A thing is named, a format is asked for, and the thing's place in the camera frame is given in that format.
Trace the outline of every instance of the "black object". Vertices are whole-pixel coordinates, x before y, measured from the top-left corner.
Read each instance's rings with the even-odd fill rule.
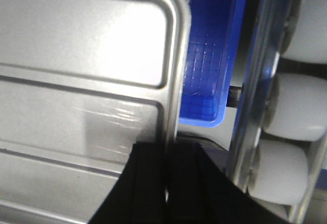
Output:
[[[197,143],[136,143],[89,224],[284,224],[240,191]]]

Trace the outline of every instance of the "gray metal surface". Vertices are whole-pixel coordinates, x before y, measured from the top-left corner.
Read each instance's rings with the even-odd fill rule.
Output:
[[[136,141],[170,143],[186,0],[0,0],[0,223],[84,223]]]

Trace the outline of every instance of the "white wheel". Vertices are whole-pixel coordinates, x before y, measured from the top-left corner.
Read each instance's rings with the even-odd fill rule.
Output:
[[[284,58],[308,63],[327,63],[327,0],[294,0],[296,24],[284,42]]]
[[[303,198],[307,182],[308,161],[301,148],[278,141],[259,141],[248,184],[252,197],[296,205]]]
[[[321,138],[327,129],[327,81],[306,75],[277,74],[263,129],[293,140]]]
[[[275,215],[279,216],[280,218],[287,220],[286,209],[285,209],[285,207],[283,205],[263,201],[263,200],[258,199],[258,198],[253,198],[253,200],[255,200],[261,206],[265,207],[270,212],[272,212]]]

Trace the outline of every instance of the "blue plastic crate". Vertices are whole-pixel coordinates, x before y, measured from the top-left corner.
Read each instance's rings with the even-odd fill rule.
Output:
[[[188,0],[192,26],[179,122],[220,124],[237,52],[246,0]]]

